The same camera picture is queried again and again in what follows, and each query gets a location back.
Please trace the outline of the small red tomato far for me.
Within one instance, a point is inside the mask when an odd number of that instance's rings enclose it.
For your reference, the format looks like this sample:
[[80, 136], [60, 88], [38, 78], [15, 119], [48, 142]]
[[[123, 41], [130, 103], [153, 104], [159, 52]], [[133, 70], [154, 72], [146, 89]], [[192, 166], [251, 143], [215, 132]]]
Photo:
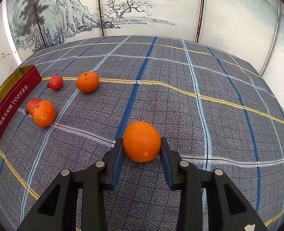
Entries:
[[50, 78], [48, 84], [47, 84], [47, 88], [50, 88], [54, 91], [60, 90], [63, 86], [63, 77], [59, 76], [59, 75], [54, 75]]

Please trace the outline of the orange mandarin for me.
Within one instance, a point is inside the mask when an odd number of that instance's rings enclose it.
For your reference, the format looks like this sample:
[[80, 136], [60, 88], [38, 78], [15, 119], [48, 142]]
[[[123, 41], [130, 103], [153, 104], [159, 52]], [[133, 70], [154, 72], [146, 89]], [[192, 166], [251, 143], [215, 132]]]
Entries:
[[134, 162], [152, 161], [161, 148], [159, 132], [145, 121], [134, 121], [125, 129], [123, 147], [126, 155]]
[[40, 101], [33, 109], [33, 120], [39, 127], [48, 127], [55, 117], [56, 110], [49, 101]]
[[82, 73], [76, 82], [77, 89], [82, 93], [91, 93], [97, 89], [100, 80], [99, 76], [94, 72]]

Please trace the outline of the grey plaid tablecloth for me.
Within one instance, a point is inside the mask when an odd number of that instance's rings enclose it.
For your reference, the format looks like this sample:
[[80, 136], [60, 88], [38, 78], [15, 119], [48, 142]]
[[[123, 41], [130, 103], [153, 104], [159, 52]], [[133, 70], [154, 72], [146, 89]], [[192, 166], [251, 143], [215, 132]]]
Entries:
[[[29, 94], [53, 103], [46, 128], [22, 103], [0, 140], [0, 223], [18, 228], [62, 169], [103, 158], [134, 121], [145, 121], [181, 158], [222, 169], [268, 230], [284, 223], [284, 110], [246, 61], [185, 40], [100, 37], [35, 52], [42, 81]], [[77, 89], [85, 72], [99, 76], [91, 93]], [[47, 88], [54, 75], [63, 86]]]

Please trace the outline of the red gold toffee tin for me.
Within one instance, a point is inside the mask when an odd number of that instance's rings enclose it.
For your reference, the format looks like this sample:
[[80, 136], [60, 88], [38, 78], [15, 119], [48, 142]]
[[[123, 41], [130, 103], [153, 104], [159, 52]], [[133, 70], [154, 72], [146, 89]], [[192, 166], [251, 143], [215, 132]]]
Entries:
[[42, 81], [35, 65], [17, 68], [0, 86], [0, 139], [23, 101]]

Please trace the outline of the red tomato near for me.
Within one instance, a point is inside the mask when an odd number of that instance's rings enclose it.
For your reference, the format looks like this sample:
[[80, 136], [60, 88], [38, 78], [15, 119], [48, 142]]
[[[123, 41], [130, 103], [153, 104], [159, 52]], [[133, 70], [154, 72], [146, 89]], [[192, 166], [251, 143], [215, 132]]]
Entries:
[[41, 102], [41, 99], [31, 99], [28, 103], [27, 103], [27, 108], [25, 109], [25, 114], [27, 115], [31, 115], [33, 116], [33, 110], [35, 108], [35, 106]]

